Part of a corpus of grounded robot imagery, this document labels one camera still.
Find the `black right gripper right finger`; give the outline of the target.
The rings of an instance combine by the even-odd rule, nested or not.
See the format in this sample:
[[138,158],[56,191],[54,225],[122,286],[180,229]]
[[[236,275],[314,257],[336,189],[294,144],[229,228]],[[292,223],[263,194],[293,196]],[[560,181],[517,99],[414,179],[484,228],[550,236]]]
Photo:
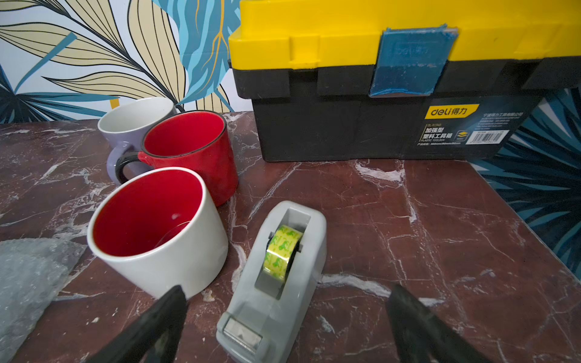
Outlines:
[[396,284],[387,315],[401,362],[489,362],[405,287]]

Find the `clear bubble wrap sheet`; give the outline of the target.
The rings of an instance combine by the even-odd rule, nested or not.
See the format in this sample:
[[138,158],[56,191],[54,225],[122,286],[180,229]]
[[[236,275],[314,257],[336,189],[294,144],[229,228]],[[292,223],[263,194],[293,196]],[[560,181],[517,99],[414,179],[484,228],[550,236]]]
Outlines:
[[54,238],[1,242],[1,361],[9,362],[62,289],[86,246]]

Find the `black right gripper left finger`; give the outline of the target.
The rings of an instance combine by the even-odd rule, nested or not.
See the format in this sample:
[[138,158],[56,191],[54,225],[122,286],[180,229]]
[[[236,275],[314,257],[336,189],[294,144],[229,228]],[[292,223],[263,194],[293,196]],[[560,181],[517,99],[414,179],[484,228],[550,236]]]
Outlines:
[[148,311],[88,361],[173,362],[187,310],[188,303],[182,287],[172,287]]

